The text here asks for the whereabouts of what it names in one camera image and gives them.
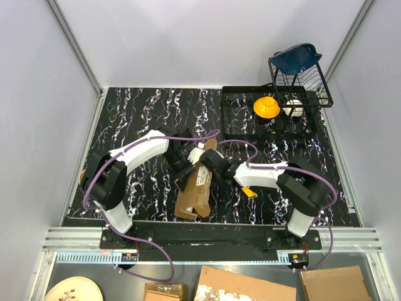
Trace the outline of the yellow utility knife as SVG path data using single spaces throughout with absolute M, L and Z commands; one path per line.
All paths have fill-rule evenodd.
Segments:
M 258 197 L 258 194 L 252 191 L 249 187 L 243 186 L 241 190 L 249 199 L 255 199 Z

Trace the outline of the brown cardboard express box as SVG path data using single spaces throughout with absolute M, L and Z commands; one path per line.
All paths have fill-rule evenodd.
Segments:
M 205 144 L 200 143 L 202 149 L 216 150 L 217 140 L 208 139 Z M 194 220 L 200 216 L 208 217 L 211 213 L 209 206 L 210 186 L 212 173 L 200 161 L 193 165 L 193 171 L 189 172 L 185 189 L 179 189 L 175 203 L 174 214 L 178 218 Z

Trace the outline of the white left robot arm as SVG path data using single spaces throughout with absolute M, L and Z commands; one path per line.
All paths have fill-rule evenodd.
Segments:
M 95 203 L 106 222 L 116 229 L 113 240 L 121 248 L 129 248 L 135 242 L 135 233 L 130 229 L 132 219 L 123 203 L 127 177 L 138 166 L 161 155 L 168 164 L 170 174 L 178 180 L 176 186 L 183 190 L 189 177 L 180 179 L 178 174 L 192 165 L 185 153 L 191 139 L 188 128 L 179 131 L 161 126 L 119 149 L 108 152 L 96 150 L 90 154 L 80 179 L 83 205 L 89 209 L 87 201 L 91 199 Z

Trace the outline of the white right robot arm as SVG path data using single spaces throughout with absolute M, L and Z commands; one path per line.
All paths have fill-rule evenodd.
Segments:
M 199 162 L 213 173 L 221 183 L 241 188 L 250 194 L 250 187 L 279 189 L 293 206 L 293 213 L 284 233 L 290 248 L 306 243 L 307 232 L 319 212 L 323 210 L 330 193 L 336 201 L 337 193 L 327 178 L 310 162 L 294 156 L 286 162 L 275 164 L 252 164 L 229 162 L 217 151 L 204 151 Z

